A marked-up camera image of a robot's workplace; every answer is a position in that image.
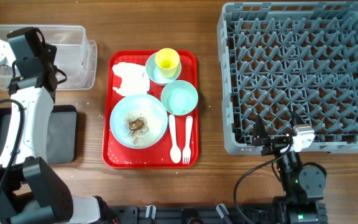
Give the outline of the white napkin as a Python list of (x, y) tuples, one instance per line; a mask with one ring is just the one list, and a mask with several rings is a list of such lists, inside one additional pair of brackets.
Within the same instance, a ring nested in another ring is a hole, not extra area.
[(147, 94), (150, 90), (150, 79), (146, 74), (145, 66), (119, 62), (112, 66), (112, 71), (116, 77), (121, 78), (119, 87), (112, 88), (119, 95)]
[(8, 42), (0, 39), (0, 65), (11, 66), (16, 57)]

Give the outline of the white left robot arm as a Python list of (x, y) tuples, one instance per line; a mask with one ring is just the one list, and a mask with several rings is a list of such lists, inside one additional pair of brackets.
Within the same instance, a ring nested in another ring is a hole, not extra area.
[(1, 223), (102, 223), (113, 220), (101, 197), (77, 197), (46, 161), (47, 129), (59, 69), (56, 47), (11, 44), (11, 120), (0, 156)]

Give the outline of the food scraps and rice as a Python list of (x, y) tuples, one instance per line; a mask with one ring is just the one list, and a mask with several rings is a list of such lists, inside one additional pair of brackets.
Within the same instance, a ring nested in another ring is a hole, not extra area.
[(124, 139), (133, 148), (145, 148), (155, 143), (161, 128), (161, 121), (150, 110), (130, 110), (124, 116)]

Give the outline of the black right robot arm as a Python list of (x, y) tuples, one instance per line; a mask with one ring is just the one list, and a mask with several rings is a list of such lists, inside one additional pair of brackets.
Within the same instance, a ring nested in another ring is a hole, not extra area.
[(284, 196), (274, 197), (267, 210), (269, 223), (327, 223), (324, 198), (326, 169), (300, 159), (300, 151), (311, 146), (314, 129), (296, 114), (291, 114), (292, 134), (273, 138), (265, 130), (264, 122), (257, 117), (252, 144), (261, 146), (261, 155), (275, 157)]

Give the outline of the large light blue plate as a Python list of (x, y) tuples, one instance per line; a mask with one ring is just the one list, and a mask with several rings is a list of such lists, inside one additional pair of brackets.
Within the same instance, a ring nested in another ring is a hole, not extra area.
[(120, 144), (131, 149), (144, 149), (161, 140), (167, 130), (168, 114), (156, 97), (131, 95), (113, 107), (109, 125)]

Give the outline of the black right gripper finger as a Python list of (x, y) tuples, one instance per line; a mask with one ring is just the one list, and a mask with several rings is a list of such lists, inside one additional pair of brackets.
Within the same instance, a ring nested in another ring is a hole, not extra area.
[(262, 118), (260, 117), (260, 115), (257, 116), (255, 125), (254, 125), (254, 137), (255, 138), (267, 138), (268, 134), (265, 130), (265, 126), (264, 126), (264, 122), (262, 120)]
[(291, 120), (290, 124), (294, 128), (296, 125), (303, 124), (303, 120), (298, 116), (298, 114), (294, 111), (291, 111)]

